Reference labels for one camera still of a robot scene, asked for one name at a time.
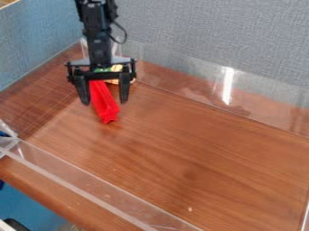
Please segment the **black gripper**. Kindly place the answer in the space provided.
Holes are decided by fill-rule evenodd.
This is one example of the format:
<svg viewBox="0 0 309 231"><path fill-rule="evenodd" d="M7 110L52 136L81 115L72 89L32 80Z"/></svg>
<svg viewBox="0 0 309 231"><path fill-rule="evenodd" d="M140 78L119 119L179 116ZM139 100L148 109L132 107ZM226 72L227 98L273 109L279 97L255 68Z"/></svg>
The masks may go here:
<svg viewBox="0 0 309 231"><path fill-rule="evenodd" d="M91 102L88 80L118 80L120 103L124 104L128 101L130 83L136 79L136 60L134 58L115 56L110 67L96 67L93 69L91 69L89 59L83 58L68 61L65 67L68 82L73 84L80 102L85 106Z"/></svg>

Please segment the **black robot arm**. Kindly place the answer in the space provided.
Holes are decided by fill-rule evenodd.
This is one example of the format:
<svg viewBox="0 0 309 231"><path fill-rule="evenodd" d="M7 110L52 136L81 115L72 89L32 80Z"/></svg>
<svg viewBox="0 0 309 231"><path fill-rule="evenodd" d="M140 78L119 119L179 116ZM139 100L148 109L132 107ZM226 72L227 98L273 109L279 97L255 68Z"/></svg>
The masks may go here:
<svg viewBox="0 0 309 231"><path fill-rule="evenodd" d="M116 79L119 84L119 100L126 103L130 97L130 83L136 78L134 58L112 54L112 44L123 44L112 36L111 24L123 32L126 29L116 22L118 6L115 0L75 0L77 15L83 23L81 34L88 46L88 57L68 61L68 82L75 86L80 102L88 106L91 102L89 83L95 80Z"/></svg>

